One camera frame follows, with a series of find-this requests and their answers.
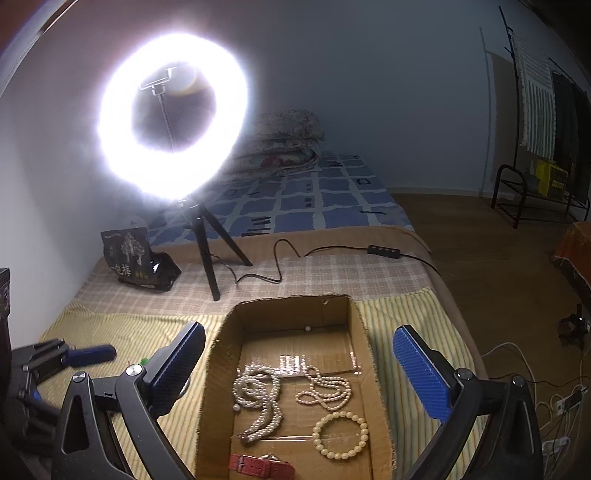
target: red watch strap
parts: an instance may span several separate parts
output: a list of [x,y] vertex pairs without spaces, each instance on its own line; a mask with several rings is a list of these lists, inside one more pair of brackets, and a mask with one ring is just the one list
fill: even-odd
[[274,478],[276,480],[291,480],[296,470],[287,462],[277,462],[266,458],[256,458],[249,455],[230,455],[230,470],[243,475],[257,478]]

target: striped towel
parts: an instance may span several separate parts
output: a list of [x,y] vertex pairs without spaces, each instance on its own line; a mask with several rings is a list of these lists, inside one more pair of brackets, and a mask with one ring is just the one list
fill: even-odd
[[519,144],[539,157],[552,159],[556,134],[556,104],[552,74],[545,55],[511,34],[519,76],[522,135]]
[[[400,325],[409,323],[429,347],[439,350],[455,367],[474,370],[474,361],[462,337],[445,314],[435,293],[423,288],[415,293],[356,302],[365,323],[378,364],[378,376],[396,448],[394,479],[401,479],[417,460],[435,434],[439,422],[424,411],[412,385],[392,354],[392,336]],[[162,316],[130,313],[94,313],[78,300],[72,301],[42,340],[65,338],[76,347],[111,343],[117,358],[110,363],[85,367],[91,377],[119,375],[128,365],[151,356],[159,347],[168,345],[189,321],[200,322],[207,332],[206,352],[221,327],[224,315]],[[170,414],[158,419],[179,457],[195,471],[197,426],[205,374],[206,358],[202,358],[191,374],[187,393],[179,399]],[[64,371],[40,385],[46,401],[61,405],[73,370]],[[129,466],[139,480],[150,476],[140,461],[121,415],[115,415],[113,426]],[[460,458],[449,478],[463,476],[483,431],[478,419]]]

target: yellow striped sheet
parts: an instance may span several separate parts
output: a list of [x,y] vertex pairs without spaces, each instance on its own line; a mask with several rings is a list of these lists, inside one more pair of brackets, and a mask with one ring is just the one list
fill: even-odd
[[[388,418],[396,448],[396,471],[400,479],[417,460],[439,427],[429,418],[400,364],[392,354],[392,337],[401,325],[410,324],[433,349],[439,350],[454,368],[474,371],[474,361],[462,337],[430,288],[416,293],[377,300],[358,301],[369,332],[378,367]],[[479,417],[449,479],[461,478],[474,454],[484,421]]]
[[[112,377],[120,375],[128,366],[142,358],[151,357],[154,352],[168,345],[187,322],[201,323],[207,332],[206,352],[217,335],[223,322],[222,315],[162,316],[135,315],[126,313],[101,314],[91,312],[74,300],[56,322],[43,335],[42,340],[65,338],[71,346],[78,348],[111,343],[117,348],[115,361],[85,367],[91,377]],[[197,448],[197,422],[199,406],[205,381],[205,357],[197,363],[191,374],[191,385],[179,399],[169,415],[160,417],[158,423],[173,448],[185,465],[193,472]],[[39,386],[44,400],[61,405],[72,377],[73,370],[66,368]],[[123,418],[117,414],[113,426],[129,466],[139,480],[150,480],[144,464],[140,461]]]
[[[472,357],[455,327],[441,308],[436,295],[425,288],[416,293],[378,300],[356,302],[368,329],[374,358],[378,365],[382,395],[396,447],[395,479],[418,458],[435,433],[438,422],[430,420],[404,372],[392,355],[392,336],[400,325],[409,323],[423,337],[429,347],[439,350],[454,367],[474,369]],[[209,351],[224,316],[161,316],[145,314],[101,314],[91,312],[78,301],[73,301],[60,315],[42,340],[65,338],[76,347],[111,343],[118,357],[108,364],[85,367],[92,377],[119,375],[128,365],[150,357],[161,346],[168,345],[189,321],[200,322],[207,332],[206,351]],[[191,374],[191,386],[186,395],[175,403],[171,413],[158,420],[170,443],[187,467],[194,471],[199,408],[205,380],[205,357]],[[66,395],[73,370],[67,368],[40,385],[43,399],[61,405]],[[134,475],[148,480],[121,416],[113,419],[121,447]],[[450,479],[461,478],[483,430],[477,421],[456,463]]]

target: bed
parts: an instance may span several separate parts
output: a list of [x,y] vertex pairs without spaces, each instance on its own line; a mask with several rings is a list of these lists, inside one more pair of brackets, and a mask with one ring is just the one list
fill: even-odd
[[[214,181],[196,198],[217,217],[231,236],[268,235],[342,226],[397,225],[413,231],[404,209],[394,203],[359,155],[323,151],[307,171],[231,182]],[[193,242],[176,207],[149,225],[153,247]],[[207,237],[217,238],[212,229]]]
[[[404,210],[387,193],[358,155],[326,153],[304,172],[267,179],[215,184],[200,195],[235,237],[254,266],[232,263],[232,251],[208,232],[211,252],[230,263],[237,275],[247,271],[277,276],[273,256],[280,238],[303,254],[326,245],[398,248],[430,261],[428,247],[416,235]],[[283,281],[269,284],[249,278],[235,285],[224,265],[216,264],[222,298],[213,302],[199,264],[192,233],[178,211],[162,212],[150,226],[154,251],[169,253],[182,275],[172,290],[154,293],[117,282],[100,260],[72,303],[43,339],[63,337],[74,346],[112,343],[118,357],[110,364],[89,367],[91,376],[118,375],[129,364],[151,356],[191,320],[207,332],[207,349],[214,344],[224,316],[237,303],[293,295],[347,294],[355,301],[368,330],[395,444],[395,479],[400,479],[435,433],[430,420],[391,353],[394,330],[410,323],[431,348],[441,351],[454,367],[470,368],[485,377],[482,358],[441,277],[423,263],[330,249],[299,258],[285,243],[277,245]],[[197,422],[206,359],[191,375],[187,394],[172,412],[159,419],[171,444],[194,471]],[[66,369],[40,387],[43,398],[61,404],[72,371]],[[114,426],[137,478],[149,478],[126,432],[115,417]],[[478,420],[450,478],[461,478],[483,431]]]

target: hanging clothes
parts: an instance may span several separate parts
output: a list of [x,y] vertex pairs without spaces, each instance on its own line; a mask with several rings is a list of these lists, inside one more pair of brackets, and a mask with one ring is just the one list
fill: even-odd
[[556,107],[547,58],[529,48],[517,33],[511,34],[522,102],[520,145],[539,157],[552,160],[556,133]]
[[577,85],[572,86],[577,111],[579,155],[574,169],[574,183],[571,192],[580,202],[587,201],[591,181],[591,105],[587,94]]
[[572,185],[574,168],[579,158],[579,129],[573,84],[567,77],[556,72],[552,72],[552,83],[556,103],[554,161],[560,168],[569,172],[569,185]]

